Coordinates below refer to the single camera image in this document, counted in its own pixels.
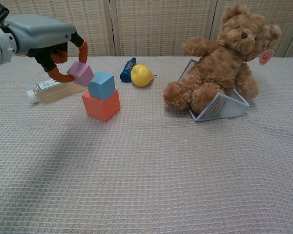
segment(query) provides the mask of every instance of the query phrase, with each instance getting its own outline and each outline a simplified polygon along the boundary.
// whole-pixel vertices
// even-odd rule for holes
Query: teddy bear nose
[[[242,34],[241,34],[241,39],[245,39],[245,38],[247,38],[248,37],[248,35],[245,33],[245,32],[243,32]]]

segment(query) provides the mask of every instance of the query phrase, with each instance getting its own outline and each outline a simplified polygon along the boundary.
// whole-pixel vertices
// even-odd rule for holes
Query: red tag
[[[265,50],[259,57],[259,64],[266,65],[266,63],[273,57],[273,50]]]

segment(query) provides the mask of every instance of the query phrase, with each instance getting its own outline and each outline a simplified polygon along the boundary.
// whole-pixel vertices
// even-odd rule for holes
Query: tag
[[[38,83],[38,87],[40,90],[43,90],[43,89],[47,89],[47,88],[53,87],[58,84],[60,84],[58,81],[50,79],[50,80],[46,80],[46,81]]]
[[[266,63],[273,57],[273,50],[265,50],[259,57],[259,64],[266,65]]]

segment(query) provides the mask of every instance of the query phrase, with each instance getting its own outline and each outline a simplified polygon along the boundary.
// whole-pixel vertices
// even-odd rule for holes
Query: metal mesh basket
[[[190,60],[184,72],[181,74],[179,80],[181,80],[189,70],[196,63],[195,60]],[[245,114],[250,105],[245,99],[232,89],[228,95],[217,93],[212,102],[198,115],[189,108],[189,112],[196,122],[221,119],[221,118],[235,118]]]

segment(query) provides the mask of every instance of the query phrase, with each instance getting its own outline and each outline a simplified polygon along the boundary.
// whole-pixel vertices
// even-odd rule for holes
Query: brown teddy bear
[[[189,56],[201,57],[181,81],[168,84],[164,101],[178,110],[190,107],[201,113],[217,92],[227,94],[234,86],[245,98],[258,94],[258,85],[246,62],[267,49],[274,49],[281,36],[277,25],[264,16],[252,14],[246,5],[229,8],[222,17],[218,42],[190,38],[183,43]]]

